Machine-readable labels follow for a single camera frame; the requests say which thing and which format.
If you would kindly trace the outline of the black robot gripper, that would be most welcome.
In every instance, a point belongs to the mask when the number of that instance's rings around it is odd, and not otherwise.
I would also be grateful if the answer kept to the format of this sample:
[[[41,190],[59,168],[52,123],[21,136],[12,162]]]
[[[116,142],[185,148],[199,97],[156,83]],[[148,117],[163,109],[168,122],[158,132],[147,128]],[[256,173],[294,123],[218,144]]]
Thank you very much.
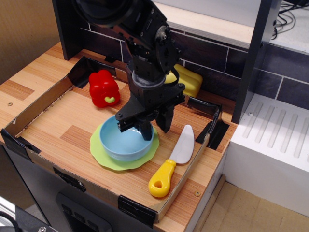
[[[159,128],[167,133],[172,124],[174,107],[184,102],[183,90],[164,87],[164,83],[151,87],[140,86],[134,74],[127,77],[130,98],[115,115],[119,130],[124,132],[135,127],[144,140],[150,141],[151,121],[155,120]]]

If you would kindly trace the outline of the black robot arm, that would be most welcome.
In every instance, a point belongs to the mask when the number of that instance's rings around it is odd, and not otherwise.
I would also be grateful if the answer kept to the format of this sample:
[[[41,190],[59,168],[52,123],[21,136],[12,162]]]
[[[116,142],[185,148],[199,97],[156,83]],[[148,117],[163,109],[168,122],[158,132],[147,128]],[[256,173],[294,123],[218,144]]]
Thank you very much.
[[[150,0],[75,0],[73,6],[88,23],[111,28],[123,36],[132,56],[127,64],[130,98],[116,114],[118,128],[139,130],[151,139],[151,122],[169,131],[174,107],[184,101],[184,84],[166,83],[180,59],[166,17]]]

